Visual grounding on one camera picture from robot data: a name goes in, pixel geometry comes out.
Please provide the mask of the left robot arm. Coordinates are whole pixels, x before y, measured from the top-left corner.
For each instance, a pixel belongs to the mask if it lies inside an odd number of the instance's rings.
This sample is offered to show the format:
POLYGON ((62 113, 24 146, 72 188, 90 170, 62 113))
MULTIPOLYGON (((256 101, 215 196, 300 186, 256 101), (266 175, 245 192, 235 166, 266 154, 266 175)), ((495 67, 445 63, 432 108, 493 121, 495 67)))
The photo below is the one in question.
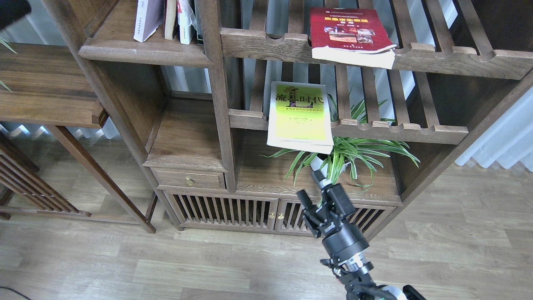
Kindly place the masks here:
POLYGON ((5 29, 32 11, 28 0, 0 1, 0 30, 5 29))

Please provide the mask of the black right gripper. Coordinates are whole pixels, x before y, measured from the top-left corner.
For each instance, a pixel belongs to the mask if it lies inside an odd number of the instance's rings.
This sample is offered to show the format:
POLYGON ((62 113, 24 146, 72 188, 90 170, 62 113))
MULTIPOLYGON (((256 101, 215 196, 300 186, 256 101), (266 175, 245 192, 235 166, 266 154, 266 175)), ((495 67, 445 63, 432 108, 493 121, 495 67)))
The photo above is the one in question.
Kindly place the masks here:
POLYGON ((329 260, 321 260, 324 265, 343 265, 356 257, 362 260, 362 251, 369 247, 358 226, 346 221, 346 217, 356 212, 344 188, 332 184, 321 171, 312 173, 313 179, 321 188, 321 205, 314 205, 305 190, 297 193, 304 207, 304 221, 315 238, 322 239, 329 260))

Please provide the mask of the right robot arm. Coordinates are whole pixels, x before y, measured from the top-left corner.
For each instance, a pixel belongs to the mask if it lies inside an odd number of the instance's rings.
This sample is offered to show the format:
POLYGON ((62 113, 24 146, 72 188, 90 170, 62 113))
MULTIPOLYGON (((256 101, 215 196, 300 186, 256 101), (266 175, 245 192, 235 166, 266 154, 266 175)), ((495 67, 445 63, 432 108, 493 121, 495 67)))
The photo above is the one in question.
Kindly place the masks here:
POLYGON ((312 204, 308 194, 297 193, 304 207, 304 221, 315 238, 321 238, 329 258, 321 264, 330 268, 343 283, 348 300, 422 300, 424 297, 413 286, 402 289, 393 285, 377 285, 370 271, 373 265, 365 256, 368 242, 358 226, 348 222, 356 212, 343 187, 332 184, 321 171, 312 173, 321 188, 322 203, 312 204))

